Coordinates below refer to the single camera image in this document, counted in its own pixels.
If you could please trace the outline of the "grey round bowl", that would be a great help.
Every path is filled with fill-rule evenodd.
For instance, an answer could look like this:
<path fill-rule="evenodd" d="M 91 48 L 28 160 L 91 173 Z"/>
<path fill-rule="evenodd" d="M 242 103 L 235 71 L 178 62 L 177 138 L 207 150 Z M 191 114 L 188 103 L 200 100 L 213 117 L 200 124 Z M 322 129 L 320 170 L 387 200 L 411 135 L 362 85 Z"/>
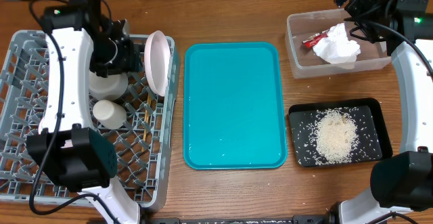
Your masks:
<path fill-rule="evenodd" d="M 110 75 L 107 78 L 89 73 L 89 93 L 98 101 L 103 99 L 114 101 L 125 93 L 127 87 L 126 73 Z"/>

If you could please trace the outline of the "large white plate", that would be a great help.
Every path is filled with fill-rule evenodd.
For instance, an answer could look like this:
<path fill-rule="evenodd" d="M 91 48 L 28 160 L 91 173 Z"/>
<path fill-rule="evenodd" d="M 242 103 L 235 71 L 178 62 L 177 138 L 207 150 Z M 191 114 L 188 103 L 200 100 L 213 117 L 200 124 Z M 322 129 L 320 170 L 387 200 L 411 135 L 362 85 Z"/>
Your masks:
<path fill-rule="evenodd" d="M 164 33 L 153 32 L 146 40 L 144 48 L 144 68 L 147 83 L 157 95 L 164 97 L 168 85 L 168 65 L 170 47 Z"/>

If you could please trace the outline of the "white napkin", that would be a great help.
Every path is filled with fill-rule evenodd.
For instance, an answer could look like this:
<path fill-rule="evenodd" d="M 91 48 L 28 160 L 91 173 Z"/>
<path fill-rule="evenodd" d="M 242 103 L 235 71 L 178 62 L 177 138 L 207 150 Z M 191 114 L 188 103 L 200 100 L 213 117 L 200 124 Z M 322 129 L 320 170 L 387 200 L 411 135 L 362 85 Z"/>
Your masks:
<path fill-rule="evenodd" d="M 326 35 L 313 46 L 315 55 L 329 64 L 347 70 L 353 69 L 357 56 L 361 53 L 361 46 L 356 41 L 348 39 L 345 24 L 332 26 Z"/>

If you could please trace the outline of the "white paper cup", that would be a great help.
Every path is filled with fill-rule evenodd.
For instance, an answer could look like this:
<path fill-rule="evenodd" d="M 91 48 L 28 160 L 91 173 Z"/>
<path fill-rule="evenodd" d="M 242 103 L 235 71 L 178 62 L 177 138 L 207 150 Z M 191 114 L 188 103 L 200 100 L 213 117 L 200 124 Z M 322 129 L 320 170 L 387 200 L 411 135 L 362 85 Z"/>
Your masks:
<path fill-rule="evenodd" d="M 107 129 L 119 129 L 127 120 L 126 110 L 106 99 L 98 101 L 93 106 L 93 115 Z"/>

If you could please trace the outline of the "red sauce packet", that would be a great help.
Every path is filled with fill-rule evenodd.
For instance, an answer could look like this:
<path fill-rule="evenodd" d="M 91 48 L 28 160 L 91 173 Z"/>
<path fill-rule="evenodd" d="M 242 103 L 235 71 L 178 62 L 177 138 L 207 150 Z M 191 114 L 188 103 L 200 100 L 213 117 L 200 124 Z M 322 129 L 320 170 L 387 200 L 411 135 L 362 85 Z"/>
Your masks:
<path fill-rule="evenodd" d="M 316 44 L 318 44 L 318 42 L 327 37 L 327 33 L 329 32 L 329 30 L 324 30 L 322 32 L 318 32 L 315 33 L 313 35 L 311 35 L 309 38 L 307 38 L 306 40 L 304 40 L 302 42 L 302 45 L 304 47 L 306 47 L 307 49 L 310 49 L 312 47 L 314 47 Z"/>

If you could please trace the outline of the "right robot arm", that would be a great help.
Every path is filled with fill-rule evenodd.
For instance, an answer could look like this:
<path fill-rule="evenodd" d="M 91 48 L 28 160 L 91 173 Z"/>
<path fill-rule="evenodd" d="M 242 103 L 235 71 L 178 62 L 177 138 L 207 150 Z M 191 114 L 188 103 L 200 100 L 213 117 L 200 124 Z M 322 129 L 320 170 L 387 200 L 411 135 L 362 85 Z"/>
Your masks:
<path fill-rule="evenodd" d="M 377 162 L 369 187 L 335 203 L 325 223 L 385 223 L 432 207 L 432 14 L 429 0 L 334 0 L 362 40 L 383 41 L 397 75 L 399 153 Z"/>

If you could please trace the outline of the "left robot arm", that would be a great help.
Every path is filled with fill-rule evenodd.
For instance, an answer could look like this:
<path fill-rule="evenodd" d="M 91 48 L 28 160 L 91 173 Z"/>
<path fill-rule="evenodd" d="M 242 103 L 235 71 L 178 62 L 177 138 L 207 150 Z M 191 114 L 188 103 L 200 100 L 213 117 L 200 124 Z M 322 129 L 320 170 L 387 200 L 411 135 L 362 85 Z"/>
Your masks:
<path fill-rule="evenodd" d="M 114 145 L 94 127 L 89 75 L 139 72 L 139 46 L 127 21 L 103 14 L 104 0 L 54 0 L 36 21 L 49 50 L 49 88 L 41 130 L 26 138 L 38 174 L 84 198 L 107 223 L 139 223 L 141 207 L 117 178 Z"/>

